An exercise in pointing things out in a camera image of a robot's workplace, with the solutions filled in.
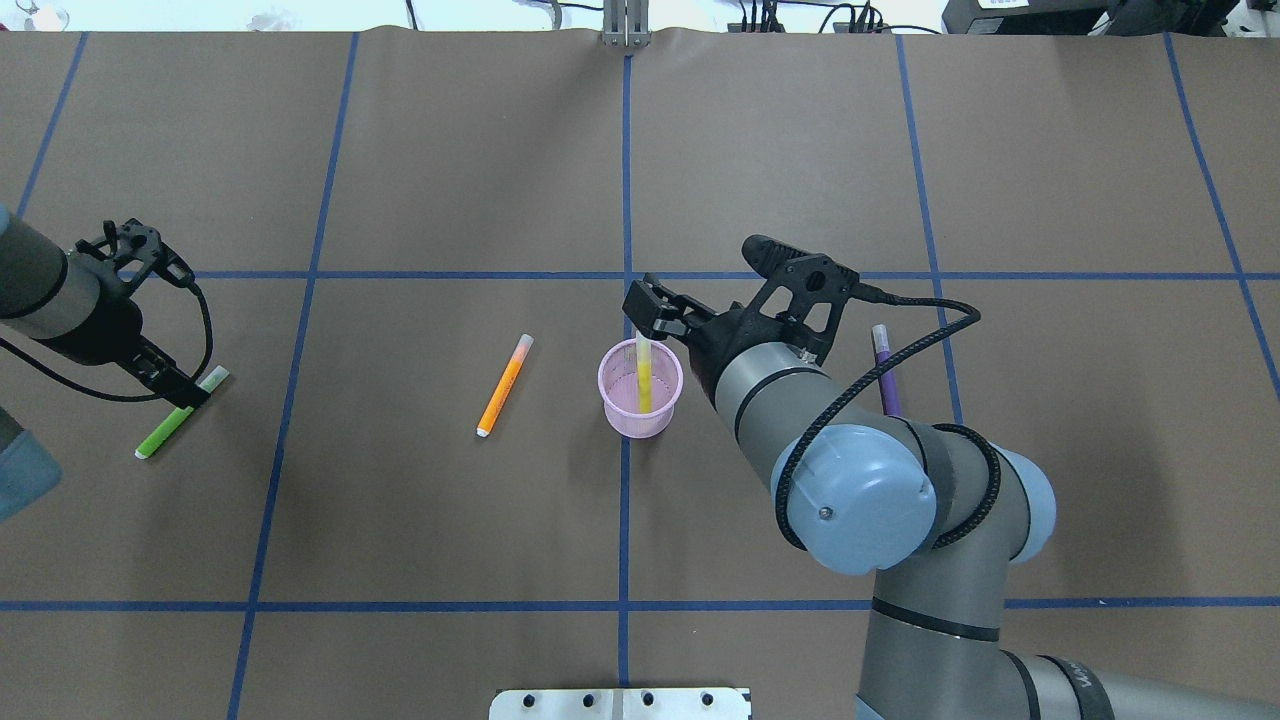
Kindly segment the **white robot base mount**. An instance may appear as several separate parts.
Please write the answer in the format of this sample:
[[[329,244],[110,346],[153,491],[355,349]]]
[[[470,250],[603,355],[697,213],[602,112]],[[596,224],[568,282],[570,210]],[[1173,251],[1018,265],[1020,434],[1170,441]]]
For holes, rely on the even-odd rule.
[[[489,719],[753,719],[750,691],[732,687],[502,691]]]

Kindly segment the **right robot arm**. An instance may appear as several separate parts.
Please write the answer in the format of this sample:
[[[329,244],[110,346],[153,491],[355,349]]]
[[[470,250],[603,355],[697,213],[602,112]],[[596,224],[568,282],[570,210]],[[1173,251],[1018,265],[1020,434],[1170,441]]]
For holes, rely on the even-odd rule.
[[[974,323],[946,299],[913,299],[855,281],[801,281],[776,316],[726,311],[635,281],[623,311],[649,340],[690,355],[718,416],[760,477],[785,539],[831,571],[873,574],[855,696],[859,719],[1275,719],[1275,705],[1102,673],[1000,644],[1009,569],[1034,557],[1056,520],[1052,487],[1027,457],[959,424],[867,411],[855,397],[890,369]],[[959,319],[878,363],[847,389],[820,365],[829,322],[849,300],[940,307]]]

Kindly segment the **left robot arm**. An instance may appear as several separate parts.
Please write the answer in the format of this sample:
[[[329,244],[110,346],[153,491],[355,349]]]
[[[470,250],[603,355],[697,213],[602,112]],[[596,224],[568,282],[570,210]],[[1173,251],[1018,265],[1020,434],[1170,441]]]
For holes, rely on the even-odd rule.
[[[79,240],[63,250],[8,208],[1,217],[1,319],[14,332],[82,366],[114,365],[145,387],[143,395],[93,389],[55,372],[8,340],[3,348],[56,383],[113,404],[166,401],[174,413],[134,451],[148,459],[172,433],[204,406],[229,377],[212,366],[212,319],[189,264],[157,229],[138,219],[104,222],[97,240]],[[197,369],[183,372],[177,360],[143,334],[143,314],[134,292],[157,277],[191,292],[204,328]]]

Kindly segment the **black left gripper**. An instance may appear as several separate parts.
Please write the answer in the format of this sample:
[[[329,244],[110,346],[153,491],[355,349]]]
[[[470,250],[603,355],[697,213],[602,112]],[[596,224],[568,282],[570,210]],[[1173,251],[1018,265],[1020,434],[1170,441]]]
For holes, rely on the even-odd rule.
[[[143,315],[129,297],[99,291],[90,314],[61,336],[61,355],[73,363],[99,366],[128,359],[128,373],[146,389],[174,407],[205,405],[206,396],[178,368],[177,361],[142,336]]]

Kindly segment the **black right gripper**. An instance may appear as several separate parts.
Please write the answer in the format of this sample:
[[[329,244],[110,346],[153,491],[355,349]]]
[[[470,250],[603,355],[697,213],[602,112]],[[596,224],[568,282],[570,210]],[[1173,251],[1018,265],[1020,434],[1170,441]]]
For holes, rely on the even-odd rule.
[[[700,386],[718,386],[724,369],[749,348],[787,341],[787,327],[774,316],[745,306],[713,313],[712,307],[672,291],[658,278],[631,281],[622,310],[645,338],[682,341]]]

